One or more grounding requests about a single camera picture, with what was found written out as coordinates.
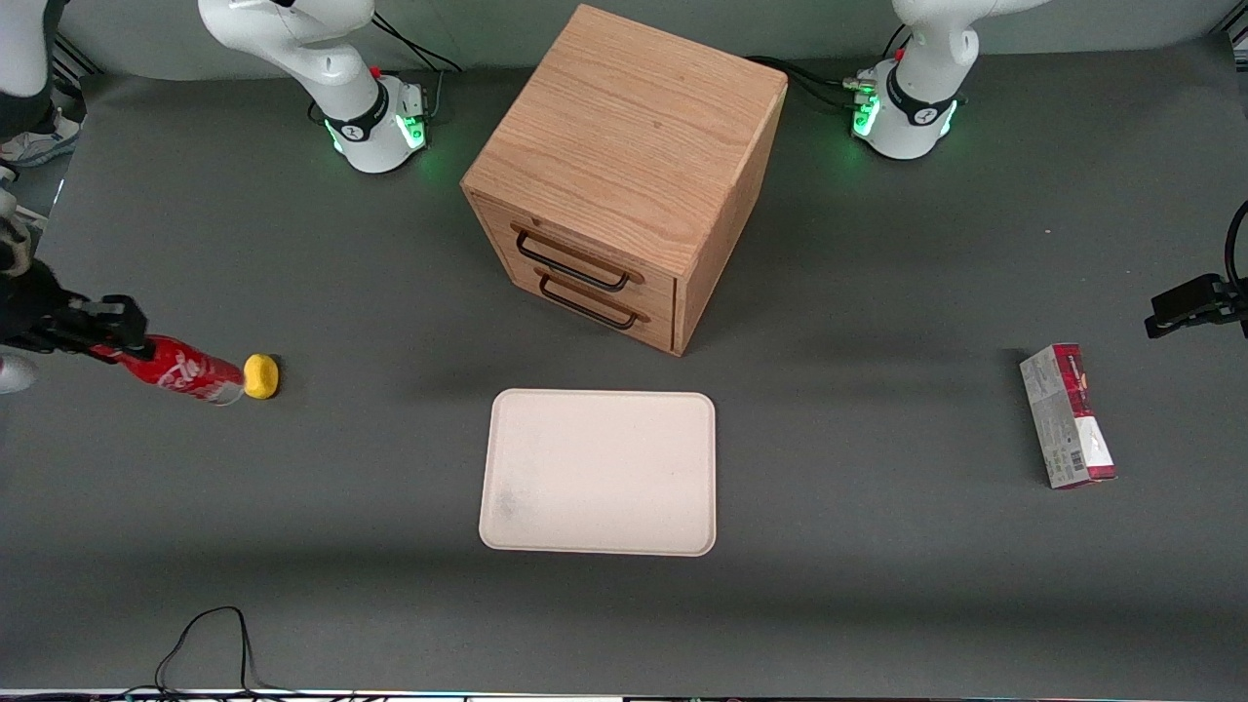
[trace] gray table surface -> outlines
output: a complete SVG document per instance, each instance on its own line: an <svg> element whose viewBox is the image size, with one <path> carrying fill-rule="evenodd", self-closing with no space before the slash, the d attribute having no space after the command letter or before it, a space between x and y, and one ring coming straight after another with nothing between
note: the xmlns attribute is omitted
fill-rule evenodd
<svg viewBox="0 0 1248 702"><path fill-rule="evenodd" d="M458 180L523 71L448 77L432 150L383 176L293 81L104 80L42 257L154 331L280 353L286 386L218 410L66 356L0 400L0 681L146 682L233 603L262 675L305 688L1243 700L1248 342L1142 326L1219 270L1248 175L1232 71L1217 40L987 57L915 164L792 91L681 360L494 259ZM1116 483L1046 486L1015 363L1062 341ZM513 386L713 397L714 551L483 546ZM232 627L171 682L231 686Z"/></svg>

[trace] red and white box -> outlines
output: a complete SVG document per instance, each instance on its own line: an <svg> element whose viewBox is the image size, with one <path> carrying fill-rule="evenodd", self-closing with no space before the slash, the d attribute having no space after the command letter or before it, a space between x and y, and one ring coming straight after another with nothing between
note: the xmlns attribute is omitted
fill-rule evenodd
<svg viewBox="0 0 1248 702"><path fill-rule="evenodd" d="M1118 477L1088 405L1088 378L1080 345L1050 346L1023 361L1020 368L1053 490Z"/></svg>

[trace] power cord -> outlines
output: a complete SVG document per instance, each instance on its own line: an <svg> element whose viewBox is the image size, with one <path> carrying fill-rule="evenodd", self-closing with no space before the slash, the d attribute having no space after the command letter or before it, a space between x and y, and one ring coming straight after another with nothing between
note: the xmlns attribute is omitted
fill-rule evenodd
<svg viewBox="0 0 1248 702"><path fill-rule="evenodd" d="M394 29L394 25L392 25L389 22L389 20L387 20L384 16L382 16L381 12L373 12L372 24L377 29L384 31L386 34L388 34L392 37L394 37L394 39L399 40L401 42L403 42L403 45L407 46L413 54L416 54L416 56L418 59L421 59L421 61L423 61L424 65L428 66L431 71L438 74L438 86L434 89L434 92L433 92L433 109L429 110L429 114L427 115L427 117L429 117L432 120L433 117L438 116L438 110L442 109L442 82L443 82L443 80L447 76L447 71L446 71L446 69L439 69L437 65L434 65L433 59L437 59L438 61L442 61L443 64L451 66L451 70L454 71L454 72L457 72L457 74L462 74L463 72L463 70L464 70L463 66L461 66L459 64L452 61L451 59L447 59L442 54L438 54L437 51L433 51L431 49L426 49L424 46L421 46L419 44L412 41L411 39L408 39L406 36L403 36L403 32L401 32L399 30ZM307 119L308 119L310 122L322 124L324 121L324 112L321 112L321 116L318 117L318 116L316 116L313 114L313 111L319 111L319 107L317 106L316 100L312 100L311 102L308 102Z"/></svg>
<svg viewBox="0 0 1248 702"><path fill-rule="evenodd" d="M811 97L819 100L820 102L835 107L837 110L847 110L854 107L854 104L844 100L832 100L826 94L820 92L820 90L842 90L841 81L830 80L822 77L812 71L809 71L796 64L790 61L784 61L781 59L774 59L771 56L746 56L745 60L754 61L764 66L769 66L780 71L784 71L792 79L797 87L805 90Z"/></svg>
<svg viewBox="0 0 1248 702"><path fill-rule="evenodd" d="M419 56L421 60L424 61L424 64L427 66L429 66L431 71L436 71L438 69L437 69L437 66L433 65L433 61L431 61L429 57L437 59L437 60L442 61L443 64L451 66L451 69L454 70L457 74L462 74L464 71L463 67L459 64L452 61L451 59L447 59L442 54L437 54L434 51L431 51L431 50L426 49L424 46L421 46L419 44L412 41L411 39L408 39L406 36L403 36L403 34L401 31L398 31L397 29L394 29L394 25L389 24L389 21L386 17L383 17L381 12L373 14L373 26L381 29L386 34L388 34L388 35L393 36L394 39L397 39L397 40L402 41L403 44L406 44L407 47L411 49L413 54L416 54L417 56Z"/></svg>
<svg viewBox="0 0 1248 702"><path fill-rule="evenodd" d="M901 32L904 31L906 31L906 25L899 26L897 31L892 32L892 36L889 37L889 42L884 45L884 52L880 54L880 60L889 57L889 54L892 52L892 42L896 41L897 37L901 36ZM899 46L897 50L900 51L901 49L905 49L910 44L910 40L914 37L915 32L910 32L910 36L907 36L906 40L901 42L901 46Z"/></svg>
<svg viewBox="0 0 1248 702"><path fill-rule="evenodd" d="M238 617L238 633L242 642L242 657L238 662L238 692L231 693L213 693L213 695L195 695L182 692L167 685L166 673L168 672L168 665L177 657L177 653L182 650L186 643L187 636L190 636L191 630L198 623L203 617L215 615L217 612L233 612ZM266 687L270 690L280 690L282 692L290 692L296 697L307 696L306 693L288 690L285 687L277 687L268 682L261 680L260 675L256 672L256 657L251 646L251 635L247 632L247 618L243 616L242 610L232 605L226 605L223 607L213 607L211 610L205 610L196 615L185 628L182 633L177 637L177 643L173 648L161 658L161 662L156 665L156 672L152 675L152 685L139 685L119 692L116 695L89 695L89 693L61 693L61 692L42 692L37 695L17 695L17 696L0 696L0 702L134 702L134 695L145 690L151 690L156 692L156 700L158 702L182 702L188 700L216 700L225 701L232 697L250 697L251 700L267 700L270 702L287 702L286 698L273 695L266 695L260 692L247 685L247 675L256 682L258 687Z"/></svg>
<svg viewBox="0 0 1248 702"><path fill-rule="evenodd" d="M1231 281L1231 287L1239 294L1242 301L1248 301L1248 295L1244 295L1244 285L1239 281L1239 269L1236 266L1236 244L1239 240L1239 229L1243 227L1244 217L1248 217L1248 202L1239 206L1239 211L1236 212L1234 219L1231 220L1231 229L1227 230L1227 250L1226 250L1226 264L1227 264L1227 279Z"/></svg>

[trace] wooden drawer cabinet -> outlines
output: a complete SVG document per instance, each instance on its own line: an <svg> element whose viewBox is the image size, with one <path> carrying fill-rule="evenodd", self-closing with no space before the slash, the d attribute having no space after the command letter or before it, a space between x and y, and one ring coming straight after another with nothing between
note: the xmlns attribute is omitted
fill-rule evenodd
<svg viewBox="0 0 1248 702"><path fill-rule="evenodd" d="M679 356L758 200L785 89L582 5L461 185L517 286Z"/></svg>

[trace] metal drawer handle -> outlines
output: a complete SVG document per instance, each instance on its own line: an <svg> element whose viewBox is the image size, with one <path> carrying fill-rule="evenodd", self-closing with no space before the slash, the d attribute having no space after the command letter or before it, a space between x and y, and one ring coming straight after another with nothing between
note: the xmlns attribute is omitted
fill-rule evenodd
<svg viewBox="0 0 1248 702"><path fill-rule="evenodd" d="M524 230L522 230L519 227L515 227L515 230L520 232L520 235L515 239L515 247L520 250L520 254L525 259L532 259L532 260L534 260L534 261L537 261L537 262L539 262L539 264L542 264L544 266L548 266L548 267L550 267L553 270L559 271L560 274L563 274L563 275L565 275L568 277L574 277L574 279L579 280L580 282L584 282L585 285L592 285L592 286L597 287L598 290L603 290L605 292L619 292L620 290L624 290L625 285L628 285L628 274L626 272L620 274L619 282L612 285L609 282L598 280L597 277L594 277L592 275L583 274L583 272L580 272L580 271L578 271L575 269L569 269L568 266L560 264L559 261L555 261L554 259L549 259L547 256L543 256L542 254L538 254L537 251L529 251L528 249L524 247L524 242L529 240L529 232L527 232L527 231L524 231Z"/></svg>
<svg viewBox="0 0 1248 702"><path fill-rule="evenodd" d="M558 302L559 305L563 305L564 307L568 307L569 310L572 310L574 312L580 312L582 315L585 315L587 317L594 320L595 322L602 322L602 324L604 324L604 325L607 325L607 326L609 326L609 327L612 327L614 330L618 330L618 331L628 331L628 330L633 329L633 325L636 324L636 320L638 320L638 316L639 316L636 312L630 314L626 322L618 322L618 321L608 317L607 315L600 315L600 314L590 310L589 307L585 307L584 305L578 305L577 302L573 302L572 300L568 300L563 295L558 295L555 292L552 292L552 291L547 290L547 284L548 282L550 282L550 276L544 275L544 276L542 276L542 282L538 284L538 290L542 291L542 295L544 295L547 297L547 300L550 300L553 302Z"/></svg>

